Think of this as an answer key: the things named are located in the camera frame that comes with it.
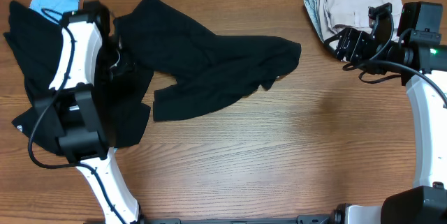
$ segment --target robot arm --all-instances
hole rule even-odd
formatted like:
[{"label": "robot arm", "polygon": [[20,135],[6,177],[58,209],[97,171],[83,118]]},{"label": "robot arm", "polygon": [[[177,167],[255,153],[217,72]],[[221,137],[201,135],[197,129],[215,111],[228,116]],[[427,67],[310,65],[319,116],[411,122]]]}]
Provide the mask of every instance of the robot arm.
[{"label": "robot arm", "polygon": [[[99,2],[63,14],[64,44],[57,73],[49,85],[50,91],[61,91],[55,101],[53,92],[36,100],[36,109],[42,115],[49,107],[42,122],[50,133],[47,137],[57,141],[69,163],[84,175],[103,210],[105,222],[137,223],[142,218],[140,206],[119,171],[112,148],[115,131],[108,125],[108,113],[101,109],[103,101],[94,88],[96,82],[102,82],[96,78],[112,77],[110,73],[101,77],[104,69],[116,69],[121,64],[118,49],[111,48],[109,42],[108,16],[107,8]],[[69,78],[64,84],[66,73]]]},{"label": "robot arm", "polygon": [[392,17],[384,14],[390,10],[389,4],[370,8],[369,14],[377,15],[372,35],[345,29],[328,39],[325,45],[327,47],[338,40],[337,49],[332,53],[340,60],[351,62],[344,70],[359,68],[373,75],[384,75],[388,71],[400,74],[413,110],[416,132],[413,189],[390,196],[382,206],[339,205],[333,211],[330,223],[422,224],[447,221],[447,191],[444,189],[447,183],[447,47],[439,44],[442,6],[406,3],[397,32],[404,39],[403,44],[387,41]]}]

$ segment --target wooden table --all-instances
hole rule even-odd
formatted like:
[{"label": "wooden table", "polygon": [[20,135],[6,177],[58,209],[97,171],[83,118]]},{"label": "wooden table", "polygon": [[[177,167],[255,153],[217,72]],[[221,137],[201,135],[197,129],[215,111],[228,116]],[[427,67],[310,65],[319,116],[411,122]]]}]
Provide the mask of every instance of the wooden table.
[{"label": "wooden table", "polygon": [[[8,4],[0,0],[0,30]],[[31,0],[18,0],[28,5]],[[100,0],[116,15],[140,0]],[[302,45],[300,65],[234,105],[190,119],[149,120],[117,160],[150,218],[262,218],[328,214],[339,203],[375,205],[410,189],[413,116],[400,80],[363,84],[322,47],[302,0],[162,0],[222,35],[281,36]],[[447,0],[431,1],[447,6]],[[447,15],[441,23],[447,35]],[[0,223],[102,219],[76,169],[44,170],[10,121],[29,107],[22,72],[0,38]],[[174,84],[156,73],[153,91]],[[36,147],[46,163],[64,162]]]}]

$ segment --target table surface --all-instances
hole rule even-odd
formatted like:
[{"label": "table surface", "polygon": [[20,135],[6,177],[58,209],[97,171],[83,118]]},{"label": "table surface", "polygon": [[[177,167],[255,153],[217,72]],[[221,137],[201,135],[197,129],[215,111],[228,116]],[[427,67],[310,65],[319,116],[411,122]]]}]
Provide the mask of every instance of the table surface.
[{"label": "table surface", "polygon": [[[0,0],[0,31],[8,4]],[[31,0],[18,0],[28,5]],[[140,0],[100,0],[116,15]],[[149,120],[139,145],[117,162],[149,218],[265,218],[328,214],[339,203],[381,204],[411,188],[413,116],[400,80],[363,84],[322,47],[302,0],[162,0],[221,35],[268,35],[301,43],[298,68],[234,105],[186,121]],[[447,0],[431,1],[447,6]],[[447,35],[447,15],[441,23]],[[0,38],[0,223],[101,220],[73,168],[44,170],[10,123],[29,107],[23,75]],[[144,98],[174,84],[156,73]],[[65,160],[35,147],[46,163]]]}]

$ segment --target beige cloth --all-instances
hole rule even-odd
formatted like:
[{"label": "beige cloth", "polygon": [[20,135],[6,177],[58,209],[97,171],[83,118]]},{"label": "beige cloth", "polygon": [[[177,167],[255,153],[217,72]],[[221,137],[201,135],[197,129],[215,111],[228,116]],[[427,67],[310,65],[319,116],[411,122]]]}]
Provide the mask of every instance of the beige cloth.
[{"label": "beige cloth", "polygon": [[[393,5],[392,16],[395,33],[399,27],[402,12],[402,0],[316,0],[323,40],[334,36],[347,27],[371,33],[369,27],[368,8],[377,7],[385,3]],[[338,42],[330,46],[335,49]]]}]

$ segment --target folded cloth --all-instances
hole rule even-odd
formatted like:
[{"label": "folded cloth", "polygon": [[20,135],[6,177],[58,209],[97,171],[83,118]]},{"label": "folded cloth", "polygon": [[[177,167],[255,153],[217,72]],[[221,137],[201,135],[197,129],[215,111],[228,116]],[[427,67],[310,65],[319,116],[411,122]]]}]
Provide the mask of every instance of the folded cloth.
[{"label": "folded cloth", "polygon": [[198,117],[253,93],[298,65],[301,46],[270,36],[216,36],[159,0],[142,0],[115,21],[122,45],[140,65],[172,74],[155,91],[154,120]]},{"label": "folded cloth", "polygon": [[[371,33],[369,7],[377,7],[388,2],[393,5],[392,16],[395,21],[394,28],[397,29],[403,6],[402,0],[316,0],[316,2],[323,40],[347,27]],[[335,48],[337,41],[332,42],[330,46]]]},{"label": "folded cloth", "polygon": [[315,31],[320,40],[323,42],[324,40],[323,40],[323,34],[321,33],[320,19],[318,16],[318,8],[316,0],[304,0],[304,3],[307,9],[307,13],[309,14],[310,20],[314,25]]},{"label": "folded cloth", "polygon": [[[55,21],[51,20],[47,15],[42,13],[42,8],[49,8],[59,13],[65,13],[68,11],[78,10],[79,0],[32,0],[29,8],[43,15],[43,17],[49,19],[49,21],[55,23]],[[50,15],[57,20],[61,19],[61,16],[58,14],[50,13]]]},{"label": "folded cloth", "polygon": [[[10,31],[4,36],[23,72],[25,91],[34,105],[35,97],[48,90],[57,71],[62,49],[61,28],[16,1],[10,3],[9,25]],[[115,78],[112,83],[104,84],[95,78],[95,88],[107,98],[104,103],[117,130],[116,147],[131,146],[141,140],[150,113],[150,107],[141,100],[153,73],[138,66],[136,72]],[[13,125],[29,137],[37,118],[32,107],[14,119]],[[43,137],[44,130],[44,127],[37,129],[35,143],[62,155],[55,138]]]}]

